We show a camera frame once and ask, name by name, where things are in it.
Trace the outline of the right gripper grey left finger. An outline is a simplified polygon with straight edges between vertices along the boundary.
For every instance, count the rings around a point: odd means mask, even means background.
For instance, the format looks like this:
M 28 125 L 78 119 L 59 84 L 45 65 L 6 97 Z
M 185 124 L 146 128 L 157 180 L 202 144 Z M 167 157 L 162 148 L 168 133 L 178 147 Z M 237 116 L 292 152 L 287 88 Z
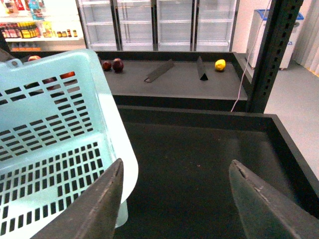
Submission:
M 112 239 L 121 204 L 124 164 L 118 158 L 33 239 Z

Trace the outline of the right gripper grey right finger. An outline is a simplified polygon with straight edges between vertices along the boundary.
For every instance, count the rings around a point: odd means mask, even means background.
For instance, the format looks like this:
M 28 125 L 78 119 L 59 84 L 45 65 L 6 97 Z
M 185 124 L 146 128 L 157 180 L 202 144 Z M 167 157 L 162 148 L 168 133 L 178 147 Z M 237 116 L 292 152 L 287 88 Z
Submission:
M 229 166 L 232 196 L 248 239 L 317 239 L 319 221 L 242 163 Z

